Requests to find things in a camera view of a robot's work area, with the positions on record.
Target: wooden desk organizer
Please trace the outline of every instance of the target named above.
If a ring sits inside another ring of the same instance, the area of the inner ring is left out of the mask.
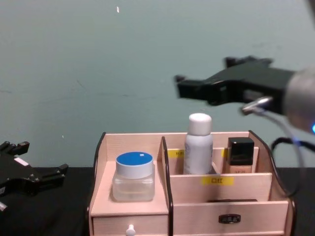
[[[184,149],[185,136],[186,133],[102,135],[95,154],[94,187],[87,211],[91,236],[123,236],[130,224],[136,235],[293,235],[294,202],[284,196],[272,154],[258,136],[251,131],[213,133],[216,174],[183,175],[183,157],[174,155],[172,149]],[[221,174],[228,137],[253,139],[253,173]],[[155,196],[150,202],[113,200],[115,160],[129,151],[143,151],[154,157]],[[219,223],[220,216],[227,214],[240,215],[240,222]]]

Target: blue lid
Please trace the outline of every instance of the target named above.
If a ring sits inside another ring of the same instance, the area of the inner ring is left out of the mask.
[[[127,166],[139,166],[144,165],[153,160],[153,157],[145,152],[133,151],[126,152],[117,157],[116,161],[119,164]]]

